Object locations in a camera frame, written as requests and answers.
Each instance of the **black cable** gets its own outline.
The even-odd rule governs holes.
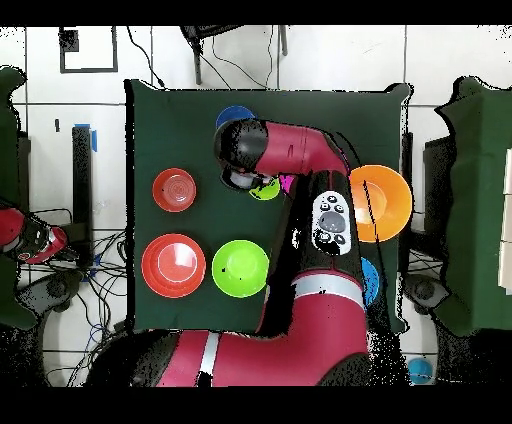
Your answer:
[[[126,239],[117,242],[117,253],[119,254],[121,260],[126,264]]]
[[[439,261],[434,261],[433,259],[426,259],[426,260],[423,260],[423,259],[415,259],[414,261],[409,261],[409,265],[411,264],[416,264],[418,262],[423,262],[425,265],[428,265],[428,262],[439,262]]]
[[[410,274],[411,272],[415,272],[415,271],[434,271],[436,274],[438,274],[437,271],[434,270],[434,268],[439,268],[443,266],[443,264],[439,264],[439,265],[434,265],[434,266],[429,266],[428,268],[416,268],[416,269],[410,269],[408,270],[407,272]]]
[[[270,78],[270,74],[272,73],[272,53],[270,53],[270,46],[272,45],[272,37],[274,36],[274,25],[272,25],[272,32],[270,33],[270,41],[268,43],[267,51],[270,56],[270,72],[267,75],[267,80],[265,81],[265,86],[268,87],[268,79]]]
[[[109,289],[106,289],[106,287],[105,287],[105,286],[108,284],[108,282],[109,282],[110,280],[112,280],[112,279],[113,279],[114,281],[113,281],[113,282],[112,282],[112,284],[110,285],[110,288],[112,288],[112,286],[114,285],[114,283],[117,281],[117,279],[118,279],[118,278],[119,278],[119,277],[110,277],[110,278],[107,278],[107,280],[102,284],[102,286],[101,286],[101,288],[100,288],[100,291],[99,291],[99,295],[100,295],[100,296],[101,296],[101,292],[102,292],[103,290],[106,290],[106,291],[107,291],[107,293],[105,293],[105,296],[103,296],[103,298],[102,298],[102,299],[103,299],[103,316],[106,316],[106,315],[107,315],[107,311],[106,311],[106,305],[108,305],[108,302],[107,302],[107,296],[108,296],[108,291],[110,291]],[[111,316],[112,316],[112,314],[111,314],[111,312],[110,312],[110,308],[108,308],[108,309],[109,309],[109,318],[108,318],[107,324],[106,324],[106,326],[105,326],[105,327],[106,327],[106,332],[107,332],[107,333],[109,333],[109,332],[110,332],[110,330],[108,329],[108,326],[109,326],[109,324],[110,324],[110,320],[111,320]]]
[[[48,376],[49,376],[52,372],[55,372],[55,371],[63,371],[63,370],[74,370],[75,368],[76,368],[76,366],[74,366],[74,367],[62,367],[62,368],[55,368],[55,369],[53,369],[53,370],[51,370],[51,371],[48,371],[48,372],[46,373],[46,376],[45,376],[45,377],[46,377],[46,380],[48,380]]]
[[[345,137],[342,133],[340,133],[339,131],[336,131],[336,134],[338,134],[341,138],[343,138],[343,140],[345,140],[345,142],[347,143],[348,147],[350,148],[350,150],[352,151],[352,154],[354,155],[357,163],[359,164],[359,166],[362,166],[361,164],[361,159],[359,159],[359,155],[357,154],[356,152],[356,149],[354,149],[354,146],[352,146],[352,143],[348,140],[347,137]]]
[[[234,62],[231,62],[230,60],[227,60],[227,59],[223,59],[219,56],[217,56],[217,54],[215,53],[215,37],[212,37],[213,40],[212,40],[212,52],[213,52],[213,56],[218,59],[218,60],[222,60],[223,62],[227,62],[233,66],[236,66],[238,69],[240,69],[251,81],[253,81],[254,83],[258,84],[260,87],[263,87],[265,89],[268,89],[268,87],[266,85],[263,85],[263,84],[260,84],[258,81],[256,81],[253,77],[251,77],[247,72],[245,72],[240,66],[238,66],[236,63]]]
[[[110,305],[108,304],[108,302],[106,302],[106,301],[105,301],[105,300],[100,296],[100,294],[99,294],[99,293],[96,291],[96,289],[94,288],[94,286],[93,286],[93,284],[92,284],[92,282],[91,282],[90,280],[93,280],[93,281],[95,281],[95,282],[96,282],[96,284],[100,285],[100,284],[99,284],[99,283],[94,279],[94,277],[92,277],[92,276],[90,276],[90,275],[89,275],[89,279],[88,279],[88,280],[89,280],[88,282],[89,282],[89,285],[91,286],[92,291],[94,292],[94,294],[95,294],[95,295],[96,295],[96,297],[98,298],[98,306],[99,306],[99,308],[98,308],[98,312],[99,312],[99,316],[100,316],[100,325],[101,325],[101,327],[103,327],[103,328],[108,328],[108,326],[109,326],[109,324],[110,324],[110,318],[111,318],[111,315],[112,315],[111,310],[110,310]],[[103,323],[103,322],[101,321],[101,303],[100,303],[100,302],[103,302],[104,308],[106,308],[106,309],[107,309],[107,312],[108,312],[108,318],[107,318],[107,320],[106,320],[106,322],[105,322],[105,323]]]
[[[82,302],[82,304],[84,305],[84,308],[85,308],[85,319],[87,320],[88,324],[91,326],[91,327],[94,327],[94,324],[91,322],[91,320],[89,319],[89,310],[87,308],[87,303],[85,303],[85,300],[82,298],[82,296],[80,296],[80,293],[77,293],[76,294],[77,297],[80,299],[80,302]]]
[[[281,53],[281,31],[277,28],[277,89],[279,90],[279,58]]]
[[[200,54],[199,56],[201,56],[201,58],[202,58],[202,59],[203,59],[203,60],[204,60],[208,65],[210,65],[210,66],[211,66],[211,68],[212,68],[212,69],[217,73],[217,75],[220,77],[220,79],[221,79],[222,81],[224,81],[224,84],[226,84],[226,85],[227,85],[227,87],[228,87],[230,90],[232,90],[231,86],[226,82],[226,80],[225,80],[224,78],[222,78],[222,75],[219,73],[219,71],[217,71],[217,69],[215,69],[215,66],[213,66],[210,62],[208,62],[208,61],[206,60],[206,58],[205,58],[202,54]]]
[[[41,211],[33,211],[31,213],[44,213],[44,212],[57,212],[57,211],[66,211],[69,215],[69,223],[73,222],[73,215],[71,214],[71,211],[67,208],[43,209]]]
[[[420,258],[420,257],[419,257],[416,253],[414,253],[412,250],[410,251],[410,253],[411,253],[411,254],[413,254],[414,256],[416,256],[416,257],[418,258],[418,262],[423,262],[423,263],[424,263],[425,265],[427,265],[427,266],[430,266],[430,264],[429,264],[428,262],[442,262],[442,261],[434,261],[434,260],[430,261],[430,260],[425,259],[425,258]]]
[[[93,280],[94,284],[97,284],[99,287],[101,287],[100,283],[98,283],[97,281]],[[124,293],[124,294],[120,294],[120,293],[114,293],[112,292],[110,289],[107,289],[105,288],[104,289],[108,294],[111,294],[112,296],[117,296],[117,297],[126,297],[128,296],[128,293]]]
[[[120,233],[118,234],[124,234],[126,232],[126,230],[123,230],[121,231]],[[95,243],[94,247],[98,247],[101,243],[107,241],[107,240],[110,240],[112,238],[112,235],[108,236],[108,237],[103,237],[103,238],[100,238],[100,239],[96,239],[96,240],[93,240],[93,243]]]
[[[164,82],[158,77],[158,75],[155,73],[155,71],[153,70],[153,67],[151,66],[151,60],[149,59],[149,56],[148,54],[146,53],[146,50],[144,50],[141,46],[139,46],[135,41],[133,41],[133,37],[132,37],[132,32],[130,31],[130,27],[127,26],[126,29],[128,30],[128,37],[130,37],[130,41],[132,42],[132,44],[135,46],[135,47],[138,47],[142,53],[144,53],[144,56],[146,56],[146,59],[148,61],[148,66],[149,66],[149,70],[151,71],[151,73],[155,76],[156,80],[158,81],[158,84],[160,84],[160,86],[162,88],[165,88],[165,84]]]
[[[116,241],[119,237],[122,237],[122,236],[123,236],[123,234],[124,234],[124,230],[123,230],[123,231],[121,231],[120,233],[113,234],[113,235],[111,236],[111,239],[108,241],[107,245],[106,245],[106,246],[105,246],[105,248],[103,249],[103,251],[102,251],[101,253],[97,254],[95,257],[96,257],[96,258],[97,258],[97,257],[99,257],[99,258],[100,258],[100,261],[101,261],[101,259],[103,258],[103,255],[107,252],[107,250],[108,250],[108,249],[110,249],[110,248],[114,245],[115,241]]]

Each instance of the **floor tile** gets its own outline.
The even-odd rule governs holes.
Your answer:
[[[76,27],[83,51],[66,53],[71,66],[95,67],[105,63],[112,50],[112,38],[105,27]],[[117,29],[118,72],[60,73],[60,46],[57,27],[27,29],[28,100],[30,103],[124,103],[124,79],[149,81],[146,57],[128,37],[126,27]],[[130,27],[135,43],[147,54],[151,51],[150,27]],[[92,42],[95,49],[88,48]]]
[[[231,88],[261,89],[260,85],[251,81],[236,66],[217,59],[213,54],[212,46],[214,46],[215,54],[218,57],[237,64],[254,80],[265,85],[270,72],[268,46],[271,33],[271,25],[245,25],[220,34],[214,37],[215,39],[213,37],[206,38],[203,45],[203,56],[217,69]],[[270,54],[273,71],[268,85],[275,88],[277,25],[274,25]],[[178,26],[153,27],[153,60],[154,70],[167,88],[227,88],[218,74],[203,59],[201,59],[203,82],[200,86],[196,85],[192,49],[185,41]]]
[[[410,361],[412,361],[413,359],[416,359],[416,358],[422,358],[422,359],[425,359],[428,362],[430,362],[430,364],[432,365],[432,377],[433,377],[433,378],[430,379],[429,382],[427,382],[425,384],[418,384],[418,385],[421,385],[421,386],[431,386],[431,385],[435,384],[435,381],[436,381],[436,371],[437,371],[437,355],[404,354],[404,359],[405,359],[406,365],[408,365]]]
[[[73,210],[72,127],[90,124],[97,132],[92,151],[94,228],[126,226],[126,143],[124,106],[29,106],[30,205],[32,210]],[[55,119],[59,120],[59,132]]]
[[[98,241],[95,252],[98,254],[105,248],[105,242],[99,243],[100,239],[108,237],[113,233],[95,231],[94,240]],[[100,261],[107,268],[125,266],[119,257],[115,244],[104,254]],[[34,266],[33,269],[41,269],[44,266]],[[108,270],[111,274],[119,275],[117,271]],[[105,297],[106,292],[101,291],[101,286],[106,287],[113,294],[108,294],[106,300],[111,310],[111,322],[109,328],[113,330],[114,324],[126,318],[126,294],[127,286],[125,278],[115,278],[105,272],[98,272],[94,276],[93,286],[98,294]],[[103,304],[87,282],[82,282],[79,294],[87,304],[87,315],[92,324],[99,324],[99,307]],[[80,298],[75,296],[71,301],[71,307],[62,312],[52,312],[46,324],[44,333],[44,349],[59,350],[84,350],[89,339],[91,326],[85,316],[85,306]]]
[[[510,25],[408,25],[406,80],[414,85],[411,104],[447,103],[453,82],[461,76],[510,87],[511,38]]]
[[[412,186],[414,194],[414,210],[425,211],[425,166],[423,151],[427,141],[450,135],[448,127],[434,108],[409,108],[408,130],[413,134],[412,148]]]
[[[32,282],[32,275],[28,267],[23,267],[20,269],[20,274],[18,276],[18,289],[28,286]]]
[[[403,82],[403,25],[293,25],[283,90],[382,91]]]
[[[78,352],[44,352],[43,363],[50,385],[53,387],[66,387],[73,373],[72,368],[76,367],[83,358],[84,354]],[[87,371],[87,368],[80,370],[74,380],[73,387],[79,386],[80,383],[85,381]]]
[[[437,353],[437,335],[430,316],[420,315],[414,310],[413,303],[405,296],[402,299],[402,317],[409,329],[400,334],[402,352]]]
[[[417,252],[414,252],[414,254],[411,253],[409,255],[409,271],[413,272],[421,269],[421,271],[417,271],[414,274],[421,274],[439,279],[439,271],[441,269],[442,262],[432,262],[432,259],[433,258],[430,258],[429,256],[422,255]]]
[[[0,27],[0,67],[8,65],[25,71],[25,28]],[[25,86],[12,93],[13,103],[25,103]]]

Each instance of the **cable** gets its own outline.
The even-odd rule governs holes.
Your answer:
[[[110,305],[96,291],[96,289],[94,288],[93,284],[91,283],[91,280],[94,280],[94,278],[89,275],[89,279],[88,279],[89,285],[90,285],[92,291],[94,292],[94,294],[96,295],[96,297],[98,298],[98,315],[100,317],[100,324],[103,326],[103,328],[108,328],[108,326],[110,324],[110,318],[112,316],[112,313],[111,313],[111,310],[110,310]],[[106,318],[106,321],[104,323],[101,320],[101,303],[100,302],[103,302],[103,308],[104,308],[104,310],[105,310],[105,308],[107,309],[106,313],[108,314],[107,315],[108,318]]]
[[[362,166],[361,165],[361,159],[359,159],[359,155],[357,154],[356,152],[356,149],[354,149],[354,146],[352,146],[352,143],[348,140],[347,137],[345,137],[341,132],[339,131],[336,131],[336,134],[338,134],[343,140],[345,140],[345,142],[348,144],[348,147],[350,148],[350,150],[352,151],[352,154],[354,155],[357,163],[359,164],[359,166]]]
[[[93,280],[94,284],[97,284],[98,286],[100,286],[100,284],[96,281],[96,280]],[[110,288],[107,289],[105,288],[104,289],[108,294],[112,295],[112,296],[117,296],[117,297],[126,297],[128,296],[128,293],[124,293],[124,294],[120,294],[120,293],[113,293]]]
[[[416,256],[418,258],[417,261],[412,261],[412,262],[409,262],[409,265],[412,264],[412,263],[417,263],[417,262],[423,262],[425,265],[427,265],[428,267],[430,267],[430,264],[428,262],[442,262],[442,261],[430,261],[428,259],[424,259],[424,258],[420,258],[419,255],[417,255],[416,253],[414,253],[412,250],[409,251],[411,254],[413,254],[414,256]],[[432,269],[433,272],[435,272],[437,275],[439,275],[439,273],[435,270]]]
[[[281,57],[280,56],[280,53],[281,53],[281,31],[279,30],[279,28],[277,28],[277,81],[276,81],[276,86],[277,86],[277,89],[279,90],[279,62],[281,62],[279,60],[279,58]]]
[[[84,349],[85,351],[87,351],[87,349],[89,348],[89,344],[91,343],[91,340],[93,339],[94,334],[97,333],[98,331],[100,331],[100,329],[97,329],[93,333],[92,332],[93,328],[94,327],[91,327],[91,331],[89,332],[89,340],[87,341],[87,345],[85,346],[85,349]],[[86,353],[84,354],[83,358],[80,360],[80,362],[78,362],[78,364],[74,368],[73,372],[71,373],[71,376],[69,377],[69,380],[68,380],[68,382],[66,384],[66,387],[70,387],[71,386],[71,384],[75,380],[78,372],[83,369],[82,364],[85,361],[85,358],[87,358],[87,354]]]
[[[439,264],[439,265],[429,266],[427,268],[410,269],[410,270],[408,270],[408,273],[410,274],[411,272],[414,272],[414,271],[427,271],[427,270],[434,271],[434,268],[439,268],[439,267],[442,267],[442,266],[443,266],[442,264]]]
[[[80,299],[80,302],[82,302],[82,304],[84,305],[84,308],[85,308],[85,319],[87,320],[87,323],[91,326],[91,327],[94,327],[94,324],[91,322],[91,320],[89,319],[89,311],[88,311],[88,308],[87,308],[87,303],[85,303],[85,300],[82,298],[82,296],[80,296],[80,293],[77,293],[76,294],[77,297]]]
[[[66,211],[69,215],[69,222],[73,222],[73,215],[71,214],[71,211],[67,208],[56,208],[56,209],[43,209],[40,211],[33,211],[31,213],[43,213],[43,212],[57,212],[57,211]]]
[[[212,68],[212,69],[217,73],[217,75],[220,77],[220,79],[221,79],[222,81],[224,81],[224,84],[226,84],[226,86],[227,86],[230,90],[232,90],[232,88],[231,88],[231,87],[230,87],[230,85],[226,82],[226,80],[225,80],[224,78],[222,78],[222,75],[219,73],[219,71],[217,71],[217,69],[215,69],[215,66],[213,66],[210,62],[208,62],[208,61],[206,60],[206,58],[205,58],[201,53],[199,54],[199,56],[201,56],[201,58],[202,58],[202,59],[203,59],[203,60],[204,60],[208,65],[210,65],[210,66],[211,66],[211,68]]]
[[[133,41],[133,37],[132,37],[132,32],[130,30],[130,27],[127,26],[126,29],[128,30],[128,37],[130,37],[130,41],[132,42],[132,44],[135,46],[135,47],[138,47],[142,53],[144,53],[144,56],[146,56],[146,59],[148,61],[148,66],[149,66],[149,70],[151,71],[151,73],[155,76],[156,80],[158,81],[158,84],[160,84],[160,86],[162,88],[165,88],[165,84],[164,82],[158,77],[158,75],[155,73],[155,71],[153,70],[153,67],[151,66],[151,60],[149,59],[149,56],[148,54],[146,53],[146,50],[144,50],[141,46],[139,46],[135,41]]]
[[[266,88],[268,89],[268,87],[266,85],[263,85],[263,84],[260,84],[258,81],[256,81],[253,77],[251,77],[247,72],[245,72],[240,66],[238,66],[236,63],[234,62],[231,62],[230,60],[227,60],[227,59],[223,59],[219,56],[217,56],[217,54],[215,53],[215,37],[212,37],[213,40],[212,40],[212,52],[213,52],[213,56],[215,58],[217,58],[218,60],[222,60],[223,62],[227,62],[233,66],[236,66],[238,69],[240,69],[251,81],[255,82],[256,84],[258,84],[260,87],[263,87],[263,88]]]
[[[270,72],[267,75],[267,80],[265,81],[265,85],[268,87],[268,79],[270,78],[270,74],[272,73],[272,53],[270,53],[270,46],[272,44],[272,37],[274,36],[274,25],[272,25],[272,32],[270,33],[270,41],[268,43],[267,51],[270,56]]]
[[[426,260],[423,260],[423,259],[415,259],[414,261],[409,261],[409,265],[411,264],[416,264],[418,262],[423,262],[425,265],[428,265],[428,262],[439,262],[439,261],[434,261],[433,259],[426,259]]]

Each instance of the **table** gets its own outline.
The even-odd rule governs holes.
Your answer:
[[[476,78],[457,81],[439,113],[457,147],[451,169],[453,206],[446,228],[451,291],[435,313],[457,336],[512,330],[512,296],[498,286],[506,150],[512,147],[512,92]]]
[[[127,114],[134,119],[134,151],[129,140],[127,152],[134,161],[134,208],[128,208],[127,213],[128,222],[130,214],[134,219],[135,328],[239,332],[257,328],[265,291],[246,299],[223,294],[211,276],[213,255],[225,242],[248,239],[259,244],[272,262],[272,242],[284,198],[260,202],[222,185],[221,169],[213,154],[218,114],[228,106],[243,105],[262,119],[340,131],[355,146],[363,163],[398,170],[401,107],[410,95],[407,84],[395,84],[387,92],[377,93],[161,91],[131,80],[126,90]],[[187,170],[197,185],[195,203],[179,214],[161,210],[151,193],[156,176],[171,167]],[[162,234],[174,232],[196,240],[207,261],[201,286],[181,299],[155,294],[140,268],[147,245]],[[395,316],[397,238],[381,243],[381,249],[389,282],[385,307],[392,330],[398,333],[405,326]],[[375,244],[361,243],[361,254],[381,272]]]
[[[25,77],[17,69],[0,69],[0,197],[17,207],[23,203],[18,169],[18,122],[7,100],[24,83]],[[28,329],[36,323],[36,317],[14,298],[17,275],[17,263],[0,255],[0,323]]]

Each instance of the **yellow-green object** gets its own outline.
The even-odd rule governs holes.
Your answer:
[[[271,200],[281,191],[279,178],[272,178],[266,186],[253,188],[249,193],[258,200]]]
[[[260,246],[247,240],[233,240],[213,257],[213,281],[229,296],[249,297],[265,287],[268,265],[268,256]]]

